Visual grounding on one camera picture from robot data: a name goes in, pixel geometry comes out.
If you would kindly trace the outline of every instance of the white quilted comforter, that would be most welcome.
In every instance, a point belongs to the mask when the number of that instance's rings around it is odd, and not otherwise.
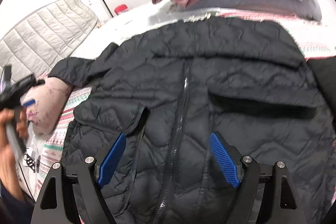
[[[80,0],[58,0],[28,15],[0,40],[0,73],[12,64],[14,82],[48,73],[70,56],[98,23]]]

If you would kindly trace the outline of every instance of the red object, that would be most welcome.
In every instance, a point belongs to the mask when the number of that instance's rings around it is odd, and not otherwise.
[[[128,7],[126,6],[126,4],[122,4],[119,5],[117,8],[114,9],[114,12],[119,15],[121,12],[124,12],[125,10],[127,10]]]

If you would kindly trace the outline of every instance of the quilted jacket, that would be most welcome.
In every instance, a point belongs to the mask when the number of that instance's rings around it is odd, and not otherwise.
[[[285,162],[307,223],[320,223],[335,185],[332,114],[312,69],[277,23],[211,17],[67,58],[49,74],[93,85],[74,110],[62,163],[94,156],[113,136],[125,153],[102,189],[117,224],[220,224],[236,189],[209,146],[219,131],[259,163]],[[89,223],[80,191],[80,215]]]

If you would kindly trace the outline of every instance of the blue gripper pad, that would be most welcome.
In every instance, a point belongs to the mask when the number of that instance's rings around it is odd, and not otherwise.
[[[234,188],[239,187],[241,180],[238,177],[237,165],[215,132],[210,136],[210,147],[226,181]]]
[[[125,148],[126,136],[124,133],[121,133],[100,164],[99,177],[97,179],[99,189],[110,183]]]

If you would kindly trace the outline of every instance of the human hand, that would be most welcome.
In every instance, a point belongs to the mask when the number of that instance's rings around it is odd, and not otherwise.
[[[4,109],[0,112],[0,180],[14,198],[23,201],[22,190],[16,175],[15,157],[6,135],[6,123],[10,122],[13,117],[13,110]],[[27,139],[27,116],[25,108],[20,113],[20,121],[16,124],[16,131],[21,138]]]

